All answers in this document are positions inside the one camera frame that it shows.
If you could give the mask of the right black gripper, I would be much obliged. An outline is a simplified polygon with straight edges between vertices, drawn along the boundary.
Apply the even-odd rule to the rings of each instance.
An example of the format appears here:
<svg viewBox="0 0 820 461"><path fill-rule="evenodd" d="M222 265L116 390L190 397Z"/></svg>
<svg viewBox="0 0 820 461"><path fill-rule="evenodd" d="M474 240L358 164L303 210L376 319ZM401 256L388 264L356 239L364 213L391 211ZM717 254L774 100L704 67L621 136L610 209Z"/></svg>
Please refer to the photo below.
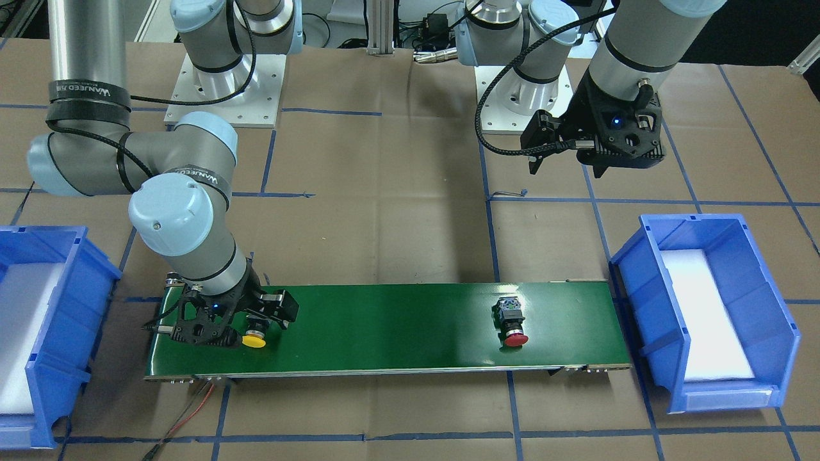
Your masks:
<svg viewBox="0 0 820 461"><path fill-rule="evenodd" d="M268 330L272 322L287 330L299 314L299 303L289 291L264 293L259 277L246 260L246 271L237 286L220 295L205 295L201 289L184 285L173 308L156 318L156 332L173 341L226 348L240 345L232 327L234 315L248 312L248 330Z"/></svg>

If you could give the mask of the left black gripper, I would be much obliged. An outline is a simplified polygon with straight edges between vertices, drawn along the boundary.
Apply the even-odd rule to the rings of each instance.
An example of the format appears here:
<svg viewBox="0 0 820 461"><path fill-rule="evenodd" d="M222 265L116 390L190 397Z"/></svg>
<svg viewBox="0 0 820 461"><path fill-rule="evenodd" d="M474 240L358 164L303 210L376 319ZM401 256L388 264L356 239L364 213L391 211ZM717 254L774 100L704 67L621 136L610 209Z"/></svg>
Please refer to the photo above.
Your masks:
<svg viewBox="0 0 820 461"><path fill-rule="evenodd" d="M563 124L565 140L593 143L584 148L577 144L577 160L591 166L598 179L609 168L647 169L664 161L661 122L659 96L647 79L639 82L633 99L621 100L601 90L587 70L563 116L536 110L521 134L521 149L557 143L546 152L528 155L529 173L536 175L545 158L574 147L559 139Z"/></svg>

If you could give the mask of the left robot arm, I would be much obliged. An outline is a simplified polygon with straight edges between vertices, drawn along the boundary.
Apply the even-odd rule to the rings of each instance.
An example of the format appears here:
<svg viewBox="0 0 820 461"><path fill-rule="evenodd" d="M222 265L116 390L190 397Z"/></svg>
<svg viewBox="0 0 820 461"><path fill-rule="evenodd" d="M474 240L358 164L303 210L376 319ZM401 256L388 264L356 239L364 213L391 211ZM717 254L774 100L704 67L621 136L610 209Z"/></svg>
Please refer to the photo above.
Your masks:
<svg viewBox="0 0 820 461"><path fill-rule="evenodd" d="M503 156L523 156L536 174L545 158L574 150L599 178L609 168L647 169L664 160L659 88L723 1L619 1L580 17L563 1L466 1L455 41L463 65L498 65L475 108L479 143ZM582 28L611 23L560 115L549 96ZM502 149L484 137L482 112L490 96L507 97L528 117L520 148Z"/></svg>

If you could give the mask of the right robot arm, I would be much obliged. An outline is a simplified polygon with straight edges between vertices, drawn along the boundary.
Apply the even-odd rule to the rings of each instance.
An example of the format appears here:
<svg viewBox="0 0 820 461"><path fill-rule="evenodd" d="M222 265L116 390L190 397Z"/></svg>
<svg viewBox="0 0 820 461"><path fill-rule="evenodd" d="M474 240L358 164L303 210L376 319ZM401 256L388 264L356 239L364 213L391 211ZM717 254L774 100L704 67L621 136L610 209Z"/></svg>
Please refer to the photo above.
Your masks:
<svg viewBox="0 0 820 461"><path fill-rule="evenodd" d="M299 305L261 286L227 227L234 127L195 110L171 131L132 131L119 2L50 1L49 31L49 133L30 143L33 181L52 195L131 196L133 227L184 288L176 320L166 325L160 313L144 329L179 343L263 347L270 326L287 329Z"/></svg>

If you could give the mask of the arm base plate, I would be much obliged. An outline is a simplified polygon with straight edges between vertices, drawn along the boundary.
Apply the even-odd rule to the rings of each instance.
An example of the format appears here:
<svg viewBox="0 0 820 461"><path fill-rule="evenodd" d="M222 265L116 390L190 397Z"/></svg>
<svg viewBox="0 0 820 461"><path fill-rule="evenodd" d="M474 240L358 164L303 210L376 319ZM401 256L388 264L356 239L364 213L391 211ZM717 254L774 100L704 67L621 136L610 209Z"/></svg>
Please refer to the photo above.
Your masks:
<svg viewBox="0 0 820 461"><path fill-rule="evenodd" d="M481 110L484 134L521 134L533 114L544 109L554 117L565 113L573 96L566 67L556 81L539 85L511 70L493 88Z"/></svg>
<svg viewBox="0 0 820 461"><path fill-rule="evenodd" d="M246 81L252 56L245 55L234 69L208 73L194 67L185 56L181 73L170 99L179 101L213 101L228 96ZM215 104L184 106L171 104L166 111L167 124L176 124L191 111L207 111L227 120L235 127L274 129L279 113L279 98L285 76L286 56L258 55L254 76L243 93Z"/></svg>

